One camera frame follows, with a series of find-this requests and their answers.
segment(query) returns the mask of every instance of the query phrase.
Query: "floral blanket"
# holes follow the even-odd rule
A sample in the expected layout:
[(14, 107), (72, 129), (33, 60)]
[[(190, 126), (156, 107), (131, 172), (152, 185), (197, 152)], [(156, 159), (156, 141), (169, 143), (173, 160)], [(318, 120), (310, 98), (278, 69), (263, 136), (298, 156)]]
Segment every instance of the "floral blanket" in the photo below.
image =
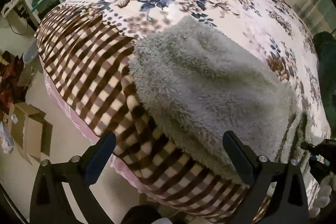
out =
[[(169, 141), (144, 110), (129, 75), (133, 42), (186, 15), (218, 28), (267, 63), (290, 83), (298, 107), (313, 120), (313, 134), (330, 136), (311, 33), (284, 0), (67, 0), (42, 20), (36, 32), (39, 55), (60, 96), (93, 133), (116, 133), (115, 156), (155, 200), (222, 223), (248, 189)], [(312, 180), (307, 188), (310, 204), (317, 187)]]

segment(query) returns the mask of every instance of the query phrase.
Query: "cable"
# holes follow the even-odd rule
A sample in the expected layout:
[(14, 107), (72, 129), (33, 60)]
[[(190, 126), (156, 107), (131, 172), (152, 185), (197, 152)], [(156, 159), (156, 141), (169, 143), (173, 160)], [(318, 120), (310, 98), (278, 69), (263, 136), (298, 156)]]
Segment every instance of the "cable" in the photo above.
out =
[(14, 32), (14, 30), (13, 30), (11, 24), (9, 23), (8, 18), (7, 18), (7, 22), (8, 22), (8, 24), (9, 24), (9, 26), (10, 26), (10, 28), (11, 28), (11, 30), (12, 30), (13, 33), (16, 33), (16, 34), (18, 34), (18, 35), (26, 35), (26, 34), (27, 34), (27, 32), (28, 32), (28, 21), (27, 21), (27, 20), (26, 20), (26, 22), (27, 22), (27, 30), (26, 30), (26, 32), (25, 32), (24, 34), (21, 34), (21, 33), (18, 33), (18, 32)]

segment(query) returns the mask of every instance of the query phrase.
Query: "brown checkered pattern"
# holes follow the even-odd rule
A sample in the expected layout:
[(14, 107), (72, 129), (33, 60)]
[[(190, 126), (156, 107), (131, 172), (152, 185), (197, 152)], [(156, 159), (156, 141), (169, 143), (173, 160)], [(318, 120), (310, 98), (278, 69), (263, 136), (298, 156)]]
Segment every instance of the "brown checkered pattern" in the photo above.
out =
[[(223, 223), (248, 189), (215, 175), (177, 148), (139, 98), (128, 62), (134, 38), (87, 8), (56, 7), (36, 32), (39, 55), (58, 92), (89, 128), (117, 136), (114, 154), (156, 195), (188, 214)], [(266, 198), (254, 220), (268, 206)]]

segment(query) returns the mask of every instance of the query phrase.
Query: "mattress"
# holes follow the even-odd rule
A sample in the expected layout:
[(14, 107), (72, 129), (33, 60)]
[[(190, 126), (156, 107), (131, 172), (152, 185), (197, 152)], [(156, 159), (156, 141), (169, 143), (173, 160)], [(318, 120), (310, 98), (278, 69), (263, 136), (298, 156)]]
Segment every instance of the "mattress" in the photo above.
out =
[[(129, 74), (134, 42), (186, 15), (219, 29), (267, 63), (280, 81), (290, 83), (298, 107), (313, 121), (313, 134), (330, 136), (312, 35), (284, 0), (66, 0), (36, 32), (39, 57), (48, 94), (83, 135), (94, 143), (102, 133), (115, 132), (111, 165), (130, 184), (162, 204), (222, 223), (248, 187), (176, 147), (144, 109)], [(311, 180), (310, 206), (317, 190)]]

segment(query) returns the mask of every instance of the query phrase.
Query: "floor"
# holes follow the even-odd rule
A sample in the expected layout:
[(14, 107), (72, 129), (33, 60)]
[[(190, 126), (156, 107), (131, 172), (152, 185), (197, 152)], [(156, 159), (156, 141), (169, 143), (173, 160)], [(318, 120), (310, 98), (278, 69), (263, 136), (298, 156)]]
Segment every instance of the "floor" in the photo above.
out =
[[(70, 120), (51, 103), (44, 86), (42, 73), (38, 73), (32, 87), (26, 95), (26, 102), (46, 113), (45, 119), (53, 125), (50, 157), (42, 154), (41, 160), (49, 159), (52, 163), (68, 161), (73, 155), (82, 155), (90, 146), (88, 139), (76, 130)], [(10, 155), (0, 151), (0, 180), (17, 208), (28, 219), (31, 192), (39, 162), (31, 159), (29, 165), (14, 148)], [(77, 219), (87, 223), (80, 212), (67, 184), (66, 195)], [(115, 223), (120, 223), (126, 212), (139, 202), (137, 189), (131, 186), (113, 168), (106, 165), (98, 182), (90, 187), (99, 204)], [(203, 219), (194, 219), (192, 224), (208, 223)]]

